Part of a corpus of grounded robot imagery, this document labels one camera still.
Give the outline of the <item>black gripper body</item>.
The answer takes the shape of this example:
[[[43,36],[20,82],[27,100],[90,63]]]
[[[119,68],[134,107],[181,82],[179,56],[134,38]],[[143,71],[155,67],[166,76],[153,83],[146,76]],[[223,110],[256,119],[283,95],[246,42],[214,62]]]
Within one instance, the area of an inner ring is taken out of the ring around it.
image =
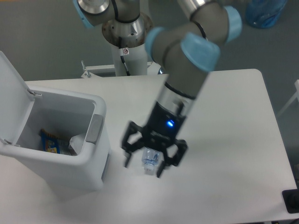
[[[146,125],[142,128],[142,140],[144,146],[159,152],[176,145],[179,153],[187,149],[185,140],[178,140],[180,131],[186,116],[181,114],[183,106],[180,105],[176,112],[171,112],[155,103]]]

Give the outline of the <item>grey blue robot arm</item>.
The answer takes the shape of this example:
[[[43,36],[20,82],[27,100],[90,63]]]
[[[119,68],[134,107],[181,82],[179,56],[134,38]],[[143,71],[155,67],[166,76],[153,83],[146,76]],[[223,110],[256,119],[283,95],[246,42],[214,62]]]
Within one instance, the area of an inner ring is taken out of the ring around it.
[[[159,166],[144,161],[148,172],[160,177],[170,166],[178,166],[188,146],[178,140],[183,123],[207,76],[215,69],[220,46],[237,38],[242,31],[238,11],[216,0],[181,0],[179,5],[188,22],[174,29],[152,28],[140,11],[137,0],[75,0],[83,24],[102,26],[105,39],[116,48],[117,75],[132,76],[146,66],[150,57],[168,77],[144,126],[129,122],[121,141],[128,165],[139,149],[161,153]]]

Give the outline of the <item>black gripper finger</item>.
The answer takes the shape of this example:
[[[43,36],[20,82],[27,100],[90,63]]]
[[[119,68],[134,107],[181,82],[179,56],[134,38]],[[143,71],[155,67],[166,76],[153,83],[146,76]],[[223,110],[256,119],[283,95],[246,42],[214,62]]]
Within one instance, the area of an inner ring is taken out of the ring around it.
[[[135,122],[130,121],[128,123],[127,129],[121,140],[121,148],[124,150],[126,157],[124,161],[125,168],[129,166],[133,153],[145,146],[142,130],[143,128],[138,126]]]
[[[162,142],[158,147],[158,151],[163,154],[163,160],[161,161],[161,164],[157,169],[156,172],[157,178],[160,178],[163,171],[168,167],[170,166],[177,167],[180,164],[181,160],[183,159],[185,153],[187,152],[188,145],[185,140],[175,140],[173,145],[176,146],[176,151],[171,157],[168,155],[168,148],[170,146],[167,146],[166,143]]]

